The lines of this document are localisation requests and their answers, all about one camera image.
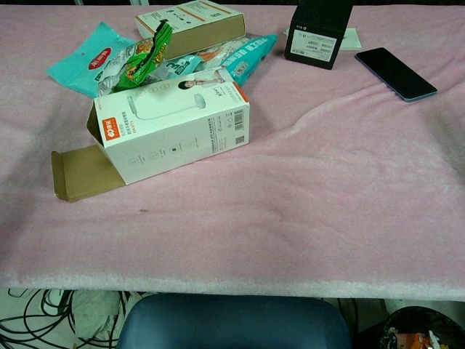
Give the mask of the black trash bin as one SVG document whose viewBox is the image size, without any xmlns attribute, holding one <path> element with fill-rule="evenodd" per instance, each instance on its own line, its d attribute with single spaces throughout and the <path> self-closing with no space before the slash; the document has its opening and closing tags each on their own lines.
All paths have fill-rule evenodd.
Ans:
<svg viewBox="0 0 465 349">
<path fill-rule="evenodd" d="M 465 349 L 465 328 L 430 308 L 401 308 L 387 319 L 378 349 Z"/>
</svg>

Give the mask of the white plastic bag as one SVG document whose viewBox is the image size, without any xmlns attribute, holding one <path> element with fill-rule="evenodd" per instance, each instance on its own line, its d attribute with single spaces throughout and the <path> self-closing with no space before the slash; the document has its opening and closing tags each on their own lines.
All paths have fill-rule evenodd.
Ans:
<svg viewBox="0 0 465 349">
<path fill-rule="evenodd" d="M 77 337 L 110 342 L 123 313 L 123 297 L 117 291 L 78 290 L 73 293 L 71 315 Z"/>
</svg>

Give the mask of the green snack bag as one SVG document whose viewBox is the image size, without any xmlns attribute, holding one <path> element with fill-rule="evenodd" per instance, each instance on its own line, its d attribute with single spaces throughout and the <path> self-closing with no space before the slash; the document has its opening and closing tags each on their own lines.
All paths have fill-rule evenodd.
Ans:
<svg viewBox="0 0 465 349">
<path fill-rule="evenodd" d="M 138 41 L 134 46 L 134 52 L 124 63 L 118 82 L 112 87 L 111 92 L 140 86 L 163 62 L 171 35 L 172 27 L 168 24 L 168 20 L 162 20 L 152 38 Z"/>
</svg>

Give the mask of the dark smartphone blue edge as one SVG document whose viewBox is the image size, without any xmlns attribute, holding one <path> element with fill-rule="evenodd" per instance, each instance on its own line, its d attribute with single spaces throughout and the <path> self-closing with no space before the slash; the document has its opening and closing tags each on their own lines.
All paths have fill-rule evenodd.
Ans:
<svg viewBox="0 0 465 349">
<path fill-rule="evenodd" d="M 406 102 L 437 93 L 436 87 L 384 47 L 358 52 L 355 58 Z"/>
</svg>

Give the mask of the pink fleece table cloth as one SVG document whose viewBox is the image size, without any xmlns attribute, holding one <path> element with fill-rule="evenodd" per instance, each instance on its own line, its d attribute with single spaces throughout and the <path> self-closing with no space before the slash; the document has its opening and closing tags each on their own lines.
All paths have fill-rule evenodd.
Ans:
<svg viewBox="0 0 465 349">
<path fill-rule="evenodd" d="M 407 103 L 340 52 L 243 90 L 250 143 L 73 203 L 52 151 L 93 143 L 92 101 L 47 68 L 145 7 L 0 5 L 0 287 L 465 301 L 465 6 L 352 10 L 437 88 Z"/>
</svg>

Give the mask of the black small box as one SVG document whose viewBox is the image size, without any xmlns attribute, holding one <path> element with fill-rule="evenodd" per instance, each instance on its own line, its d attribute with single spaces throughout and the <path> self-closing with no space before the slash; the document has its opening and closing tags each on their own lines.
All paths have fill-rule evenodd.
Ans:
<svg viewBox="0 0 465 349">
<path fill-rule="evenodd" d="M 285 59 L 332 69 L 352 7 L 353 0 L 299 0 L 288 29 Z"/>
</svg>

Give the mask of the teal snack bag white text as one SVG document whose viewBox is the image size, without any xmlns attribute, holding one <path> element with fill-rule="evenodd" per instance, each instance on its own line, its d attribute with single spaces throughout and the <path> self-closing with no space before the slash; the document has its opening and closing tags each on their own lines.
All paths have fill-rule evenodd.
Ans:
<svg viewBox="0 0 465 349">
<path fill-rule="evenodd" d="M 260 62 L 271 52 L 277 36 L 246 35 L 239 39 L 217 44 L 201 50 L 197 56 L 201 59 L 200 70 L 225 68 L 234 81 L 241 87 L 259 66 Z"/>
</svg>

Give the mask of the white desk lamp box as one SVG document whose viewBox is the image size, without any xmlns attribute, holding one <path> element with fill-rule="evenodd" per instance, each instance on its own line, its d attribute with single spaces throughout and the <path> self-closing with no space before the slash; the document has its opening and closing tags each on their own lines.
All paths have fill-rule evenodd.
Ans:
<svg viewBox="0 0 465 349">
<path fill-rule="evenodd" d="M 249 142 L 250 102 L 224 68 L 97 97 L 95 145 L 52 152 L 54 194 L 72 202 Z"/>
</svg>

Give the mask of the flat white cardboard box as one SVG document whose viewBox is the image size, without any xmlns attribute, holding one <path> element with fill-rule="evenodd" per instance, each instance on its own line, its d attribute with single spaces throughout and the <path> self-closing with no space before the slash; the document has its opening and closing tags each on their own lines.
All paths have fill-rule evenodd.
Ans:
<svg viewBox="0 0 465 349">
<path fill-rule="evenodd" d="M 172 28 L 165 58 L 192 54 L 246 34 L 244 14 L 209 0 L 193 0 L 134 17 L 142 38 L 153 37 L 165 20 Z"/>
</svg>

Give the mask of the white paper card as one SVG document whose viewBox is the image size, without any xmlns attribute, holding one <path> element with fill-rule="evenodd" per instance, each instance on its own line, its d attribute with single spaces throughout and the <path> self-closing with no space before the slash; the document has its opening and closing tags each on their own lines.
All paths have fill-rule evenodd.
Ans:
<svg viewBox="0 0 465 349">
<path fill-rule="evenodd" d="M 287 38 L 287 53 L 325 62 L 333 61 L 341 49 L 362 49 L 354 28 L 346 29 L 343 38 L 340 35 L 336 37 L 325 36 L 298 28 L 287 28 L 285 35 Z"/>
</svg>

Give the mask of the blue chair seat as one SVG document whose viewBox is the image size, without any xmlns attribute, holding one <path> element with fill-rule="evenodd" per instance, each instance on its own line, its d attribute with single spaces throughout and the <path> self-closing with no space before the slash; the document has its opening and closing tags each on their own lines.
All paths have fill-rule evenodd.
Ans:
<svg viewBox="0 0 465 349">
<path fill-rule="evenodd" d="M 116 349 L 352 349 L 352 339 L 322 300 L 156 294 L 130 310 Z"/>
</svg>

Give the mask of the teal snack bag red label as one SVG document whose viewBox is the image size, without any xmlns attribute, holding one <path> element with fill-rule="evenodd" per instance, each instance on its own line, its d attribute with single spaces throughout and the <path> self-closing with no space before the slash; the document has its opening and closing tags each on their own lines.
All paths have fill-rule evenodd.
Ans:
<svg viewBox="0 0 465 349">
<path fill-rule="evenodd" d="M 95 98 L 105 67 L 134 43 L 101 22 L 78 49 L 47 68 L 46 72 L 62 86 Z"/>
</svg>

